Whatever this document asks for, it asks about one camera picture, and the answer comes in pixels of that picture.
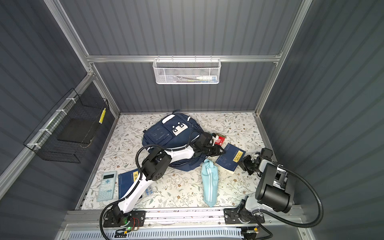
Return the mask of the navy notebook yellow label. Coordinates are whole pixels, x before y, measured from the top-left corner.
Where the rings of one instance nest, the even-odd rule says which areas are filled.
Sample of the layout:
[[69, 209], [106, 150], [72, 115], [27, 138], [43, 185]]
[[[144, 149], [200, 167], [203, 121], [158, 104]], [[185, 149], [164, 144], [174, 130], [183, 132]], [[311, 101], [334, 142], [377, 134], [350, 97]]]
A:
[[125, 193], [130, 189], [138, 177], [138, 169], [118, 175], [119, 199], [125, 195]]
[[224, 150], [226, 153], [220, 155], [215, 164], [228, 173], [234, 174], [239, 166], [239, 161], [243, 159], [246, 151], [232, 144], [227, 144]]

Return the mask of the navy blue student backpack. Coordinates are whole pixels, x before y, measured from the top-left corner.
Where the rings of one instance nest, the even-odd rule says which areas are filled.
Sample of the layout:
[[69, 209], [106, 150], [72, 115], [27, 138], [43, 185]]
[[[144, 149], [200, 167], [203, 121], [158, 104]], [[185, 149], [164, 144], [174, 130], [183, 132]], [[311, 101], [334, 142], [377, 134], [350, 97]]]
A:
[[[159, 145], [166, 149], [181, 150], [186, 147], [189, 140], [197, 139], [202, 131], [201, 126], [193, 118], [174, 111], [144, 131], [142, 144], [143, 146]], [[182, 158], [170, 163], [170, 167], [189, 172], [200, 166], [206, 158], [206, 154]]]

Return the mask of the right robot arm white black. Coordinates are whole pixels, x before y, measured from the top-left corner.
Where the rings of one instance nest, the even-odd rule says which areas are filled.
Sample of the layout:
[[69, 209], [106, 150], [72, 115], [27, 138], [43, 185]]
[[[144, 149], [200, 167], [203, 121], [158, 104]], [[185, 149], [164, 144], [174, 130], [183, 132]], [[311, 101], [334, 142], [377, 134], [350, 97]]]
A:
[[245, 198], [239, 205], [238, 216], [243, 223], [249, 223], [252, 212], [259, 211], [256, 204], [283, 213], [288, 213], [293, 205], [296, 180], [289, 178], [288, 172], [273, 162], [272, 150], [262, 148], [256, 155], [256, 158], [247, 155], [238, 162], [249, 175], [256, 173], [260, 177], [255, 196]]

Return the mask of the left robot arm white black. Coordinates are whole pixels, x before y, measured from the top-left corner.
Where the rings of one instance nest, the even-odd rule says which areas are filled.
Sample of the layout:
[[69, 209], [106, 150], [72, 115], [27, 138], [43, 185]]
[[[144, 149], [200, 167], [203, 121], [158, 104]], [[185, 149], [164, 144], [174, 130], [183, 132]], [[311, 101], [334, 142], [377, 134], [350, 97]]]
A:
[[[196, 139], [189, 139], [189, 142], [182, 147], [169, 149], [154, 144], [141, 147], [135, 156], [138, 178], [122, 198], [103, 209], [104, 213], [101, 214], [100, 220], [111, 220], [114, 226], [127, 225], [132, 218], [130, 213], [140, 196], [153, 182], [163, 177], [170, 164], [201, 156], [216, 157], [225, 154], [226, 151], [215, 144], [215, 141], [212, 134], [201, 132]], [[105, 212], [112, 216], [106, 218]]]

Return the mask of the red card pack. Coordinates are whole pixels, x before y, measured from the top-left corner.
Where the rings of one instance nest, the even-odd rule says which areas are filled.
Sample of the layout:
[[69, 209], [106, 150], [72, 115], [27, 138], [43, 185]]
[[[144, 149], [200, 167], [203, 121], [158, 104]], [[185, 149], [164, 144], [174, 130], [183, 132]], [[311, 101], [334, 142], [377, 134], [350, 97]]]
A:
[[219, 133], [212, 133], [212, 136], [215, 140], [215, 145], [219, 145], [219, 146], [222, 146], [224, 141], [227, 138], [227, 136], [219, 134]]

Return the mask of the light blue pencil pouch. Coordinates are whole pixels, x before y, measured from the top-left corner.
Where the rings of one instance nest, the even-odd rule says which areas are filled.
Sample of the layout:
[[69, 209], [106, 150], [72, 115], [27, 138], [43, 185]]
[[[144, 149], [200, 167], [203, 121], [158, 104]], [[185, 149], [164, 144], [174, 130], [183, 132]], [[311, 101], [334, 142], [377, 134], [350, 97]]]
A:
[[219, 171], [214, 162], [206, 159], [202, 164], [203, 198], [204, 202], [210, 207], [217, 203], [219, 189]]

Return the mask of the pens in white basket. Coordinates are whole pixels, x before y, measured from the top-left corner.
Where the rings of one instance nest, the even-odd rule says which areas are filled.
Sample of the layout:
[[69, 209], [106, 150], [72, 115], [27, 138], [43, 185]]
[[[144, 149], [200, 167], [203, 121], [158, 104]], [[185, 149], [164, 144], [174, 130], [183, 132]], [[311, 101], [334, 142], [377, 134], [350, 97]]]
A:
[[185, 82], [201, 82], [201, 83], [216, 83], [217, 76], [175, 76], [179, 81]]

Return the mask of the clear plastic ruler set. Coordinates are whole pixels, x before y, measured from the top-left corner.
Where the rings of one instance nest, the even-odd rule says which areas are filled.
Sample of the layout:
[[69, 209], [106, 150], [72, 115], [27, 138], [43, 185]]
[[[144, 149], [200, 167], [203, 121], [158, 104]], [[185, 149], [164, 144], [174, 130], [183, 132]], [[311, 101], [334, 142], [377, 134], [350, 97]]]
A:
[[145, 191], [143, 193], [143, 197], [146, 198], [146, 197], [149, 197], [153, 194], [154, 194], [154, 191], [153, 191], [152, 187], [149, 186], [148, 188], [145, 189]]

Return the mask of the light green calculator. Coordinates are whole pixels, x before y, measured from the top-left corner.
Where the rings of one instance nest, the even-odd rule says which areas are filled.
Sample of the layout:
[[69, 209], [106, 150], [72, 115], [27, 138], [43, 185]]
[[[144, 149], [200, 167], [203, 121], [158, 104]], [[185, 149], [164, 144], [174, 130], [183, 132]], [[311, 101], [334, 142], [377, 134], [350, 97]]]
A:
[[99, 186], [97, 202], [109, 201], [114, 198], [116, 177], [116, 171], [103, 173], [101, 184]]

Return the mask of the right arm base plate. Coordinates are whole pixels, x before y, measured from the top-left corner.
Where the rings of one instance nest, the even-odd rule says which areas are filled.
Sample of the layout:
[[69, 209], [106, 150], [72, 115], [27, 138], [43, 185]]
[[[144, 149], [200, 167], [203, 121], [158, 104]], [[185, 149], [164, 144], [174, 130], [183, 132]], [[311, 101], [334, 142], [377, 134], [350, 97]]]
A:
[[225, 223], [227, 225], [235, 224], [256, 224], [256, 223], [265, 223], [264, 216], [255, 216], [252, 215], [246, 209], [236, 208], [226, 208], [223, 209]]

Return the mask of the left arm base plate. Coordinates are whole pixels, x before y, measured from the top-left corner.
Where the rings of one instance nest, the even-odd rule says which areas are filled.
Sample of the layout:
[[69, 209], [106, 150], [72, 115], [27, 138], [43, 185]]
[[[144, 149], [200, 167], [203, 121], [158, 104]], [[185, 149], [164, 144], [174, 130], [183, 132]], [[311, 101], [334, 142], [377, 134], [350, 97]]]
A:
[[127, 214], [113, 213], [107, 210], [104, 216], [104, 228], [142, 227], [146, 219], [146, 211], [131, 211]]

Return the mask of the aluminium front rail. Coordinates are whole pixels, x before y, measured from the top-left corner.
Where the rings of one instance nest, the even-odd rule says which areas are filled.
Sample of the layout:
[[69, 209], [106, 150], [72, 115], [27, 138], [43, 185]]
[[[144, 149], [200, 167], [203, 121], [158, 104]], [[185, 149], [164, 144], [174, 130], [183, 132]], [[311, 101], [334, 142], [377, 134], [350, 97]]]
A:
[[[225, 207], [201, 208], [163, 208], [144, 209], [146, 218], [140, 230], [165, 228], [210, 228], [210, 227], [245, 227], [254, 226], [253, 223], [228, 225], [225, 222]], [[59, 228], [65, 231], [99, 231], [101, 210], [68, 211]]]

